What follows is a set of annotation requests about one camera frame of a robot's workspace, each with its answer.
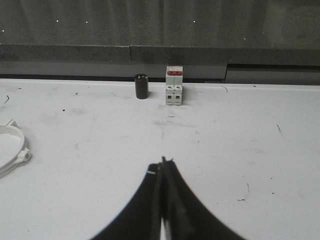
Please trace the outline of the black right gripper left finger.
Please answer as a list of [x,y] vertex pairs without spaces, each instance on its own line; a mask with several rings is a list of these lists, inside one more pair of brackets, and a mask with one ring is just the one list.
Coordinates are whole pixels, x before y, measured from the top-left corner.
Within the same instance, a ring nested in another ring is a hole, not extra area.
[[145,176],[122,211],[94,240],[159,240],[161,238],[161,183],[158,164],[148,166]]

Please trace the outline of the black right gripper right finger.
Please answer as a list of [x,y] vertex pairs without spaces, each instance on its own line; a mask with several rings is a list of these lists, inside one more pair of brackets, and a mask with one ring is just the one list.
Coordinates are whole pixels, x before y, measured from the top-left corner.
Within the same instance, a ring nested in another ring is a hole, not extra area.
[[214,216],[185,182],[175,162],[162,157],[162,217],[168,240],[242,240]]

